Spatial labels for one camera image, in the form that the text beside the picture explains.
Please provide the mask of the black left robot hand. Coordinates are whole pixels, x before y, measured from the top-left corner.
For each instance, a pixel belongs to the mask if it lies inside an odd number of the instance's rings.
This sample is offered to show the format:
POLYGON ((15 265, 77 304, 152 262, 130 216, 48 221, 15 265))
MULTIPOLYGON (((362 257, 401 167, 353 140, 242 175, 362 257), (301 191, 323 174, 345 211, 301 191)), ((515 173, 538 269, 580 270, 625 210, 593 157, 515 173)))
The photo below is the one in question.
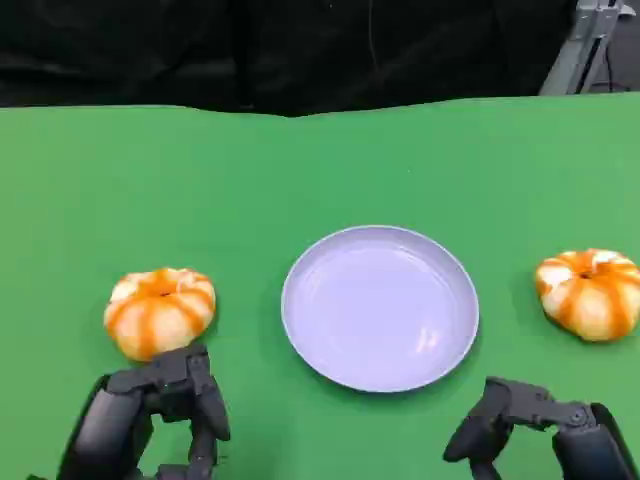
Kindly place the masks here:
POLYGON ((94 385, 62 457, 59 479, 144 479, 139 461, 152 417, 190 423, 186 464, 162 464, 155 479, 211 479, 218 443, 231 438, 226 406, 208 351, 193 344, 150 363, 104 375, 94 385))

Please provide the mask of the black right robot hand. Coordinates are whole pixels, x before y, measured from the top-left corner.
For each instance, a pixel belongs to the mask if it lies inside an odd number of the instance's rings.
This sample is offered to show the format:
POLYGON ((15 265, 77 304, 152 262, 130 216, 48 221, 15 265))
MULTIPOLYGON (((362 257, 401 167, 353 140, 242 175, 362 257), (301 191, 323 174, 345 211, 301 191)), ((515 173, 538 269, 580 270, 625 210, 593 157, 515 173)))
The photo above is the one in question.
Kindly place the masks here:
POLYGON ((466 461, 474 479, 499 479, 494 461, 514 428, 556 429, 552 448, 564 479, 637 479, 639 469, 610 410, 601 403, 559 402, 544 387, 499 377, 448 441, 443 460, 466 461))

